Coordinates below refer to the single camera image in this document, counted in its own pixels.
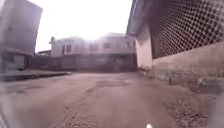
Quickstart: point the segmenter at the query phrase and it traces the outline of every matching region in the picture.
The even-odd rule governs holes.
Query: roof
[[[133,0],[126,31],[127,35],[137,34],[142,23],[148,18],[149,10],[154,1],[155,0]]]

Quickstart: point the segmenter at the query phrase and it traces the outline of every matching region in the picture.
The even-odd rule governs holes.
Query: concrete wall
[[[136,36],[136,53],[138,68],[152,68],[151,38],[148,25],[143,25]]]
[[[199,76],[224,76],[224,42],[154,59],[153,69]]]
[[[6,51],[32,55],[35,52],[36,38],[42,9],[27,0],[9,0],[12,6],[7,27],[4,30]]]
[[[109,43],[110,47],[105,48],[105,44]],[[60,57],[62,56],[62,47],[71,45],[72,49],[70,53],[65,55],[76,55],[76,54],[135,54],[134,38],[131,37],[114,37],[114,38],[103,38],[97,41],[84,41],[76,40],[71,41],[56,41],[52,44],[51,56]],[[91,45],[97,45],[96,50],[91,50]]]

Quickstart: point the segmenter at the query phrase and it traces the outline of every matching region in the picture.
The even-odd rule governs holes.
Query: window
[[[72,45],[66,46],[66,53],[70,53],[72,51]]]
[[[97,51],[98,50],[98,45],[97,44],[91,44],[89,46],[89,50],[90,51]]]
[[[104,48],[111,48],[111,44],[110,43],[104,44]]]
[[[125,47],[126,47],[126,48],[130,48],[130,43],[125,42]]]

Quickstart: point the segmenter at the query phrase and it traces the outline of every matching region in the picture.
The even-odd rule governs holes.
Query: dirt road
[[[79,73],[1,83],[0,96],[1,115],[10,128],[175,128],[178,122],[167,103],[178,97],[206,101],[137,73]]]

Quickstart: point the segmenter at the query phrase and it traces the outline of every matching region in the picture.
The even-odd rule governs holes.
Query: house
[[[98,40],[70,37],[52,41],[51,58],[61,60],[63,70],[130,71],[136,69],[135,43],[123,34]]]
[[[35,52],[42,8],[27,0],[4,0],[0,10],[1,70],[24,69]]]

